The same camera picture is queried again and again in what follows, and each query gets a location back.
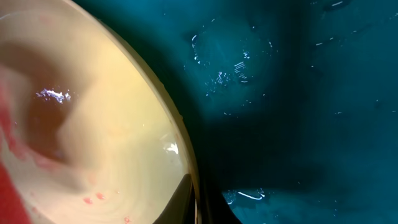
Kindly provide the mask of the green plate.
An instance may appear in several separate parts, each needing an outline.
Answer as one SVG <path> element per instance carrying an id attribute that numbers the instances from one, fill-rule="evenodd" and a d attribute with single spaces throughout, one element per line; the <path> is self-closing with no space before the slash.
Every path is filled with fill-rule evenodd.
<path id="1" fill-rule="evenodd" d="M 1 222 L 154 223 L 198 172 L 163 84 L 72 1 L 1 1 Z"/>

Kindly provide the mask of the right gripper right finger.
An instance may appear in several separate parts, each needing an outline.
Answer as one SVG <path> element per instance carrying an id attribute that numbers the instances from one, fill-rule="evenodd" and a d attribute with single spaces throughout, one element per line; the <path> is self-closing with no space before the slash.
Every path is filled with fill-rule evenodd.
<path id="1" fill-rule="evenodd" d="M 201 222 L 204 224 L 241 224 L 221 190 L 208 177 L 200 179 L 200 211 Z"/>

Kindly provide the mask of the blue plastic tray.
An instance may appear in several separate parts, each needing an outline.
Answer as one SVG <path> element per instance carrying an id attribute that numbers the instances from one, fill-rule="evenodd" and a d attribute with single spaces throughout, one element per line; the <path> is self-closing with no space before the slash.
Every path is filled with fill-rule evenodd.
<path id="1" fill-rule="evenodd" d="M 148 63 L 241 223 L 397 222 L 396 1 L 80 1 Z"/>

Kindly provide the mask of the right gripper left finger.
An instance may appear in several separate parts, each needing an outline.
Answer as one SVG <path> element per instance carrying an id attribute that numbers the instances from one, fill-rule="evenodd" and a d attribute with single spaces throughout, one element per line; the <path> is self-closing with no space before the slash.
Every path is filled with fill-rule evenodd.
<path id="1" fill-rule="evenodd" d="M 195 224 L 195 191 L 190 174 L 183 176 L 154 224 Z"/>

